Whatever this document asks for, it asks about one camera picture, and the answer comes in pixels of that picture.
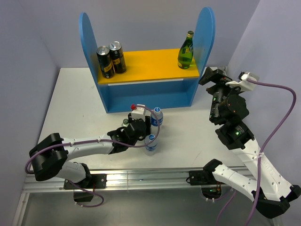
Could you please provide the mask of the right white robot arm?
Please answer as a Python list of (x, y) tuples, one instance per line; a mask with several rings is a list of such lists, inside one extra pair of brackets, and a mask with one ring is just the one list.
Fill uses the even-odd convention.
[(273, 219), (284, 214), (290, 208), (290, 202), (300, 197), (301, 188), (281, 176), (261, 150), (254, 134), (243, 123), (249, 111), (246, 100), (240, 94), (252, 91), (259, 83), (259, 77), (242, 72), (239, 80), (233, 81), (223, 70), (208, 67), (199, 84), (214, 83), (206, 89), (213, 97), (209, 120), (214, 125), (220, 125), (215, 131), (219, 140), (244, 163), (254, 179), (213, 159), (202, 170), (189, 171), (186, 181), (192, 186), (219, 182), (229, 185), (249, 198), (263, 216)]

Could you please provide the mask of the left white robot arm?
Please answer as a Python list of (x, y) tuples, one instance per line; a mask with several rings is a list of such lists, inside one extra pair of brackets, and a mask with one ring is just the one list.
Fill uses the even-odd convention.
[(36, 181), (57, 177), (87, 188), (93, 179), (90, 170), (86, 164), (74, 162), (73, 159), (121, 153), (150, 134), (150, 116), (135, 119), (130, 113), (128, 120), (127, 126), (95, 138), (67, 139), (59, 133), (50, 134), (29, 152)]

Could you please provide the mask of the green Perrier bottle yellow label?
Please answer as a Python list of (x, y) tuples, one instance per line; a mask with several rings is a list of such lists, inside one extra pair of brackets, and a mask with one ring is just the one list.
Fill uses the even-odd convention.
[(178, 54), (178, 66), (181, 69), (188, 69), (193, 59), (193, 31), (188, 31), (186, 39)]

